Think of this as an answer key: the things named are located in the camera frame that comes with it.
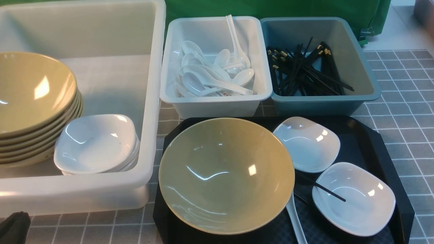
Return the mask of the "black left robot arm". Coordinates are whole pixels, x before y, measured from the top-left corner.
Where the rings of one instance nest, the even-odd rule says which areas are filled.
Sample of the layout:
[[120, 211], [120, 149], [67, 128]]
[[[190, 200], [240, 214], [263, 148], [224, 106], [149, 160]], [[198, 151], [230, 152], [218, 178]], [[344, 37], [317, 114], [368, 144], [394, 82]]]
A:
[[0, 243], [26, 243], [27, 233], [30, 226], [31, 218], [27, 212], [14, 212], [0, 224]]

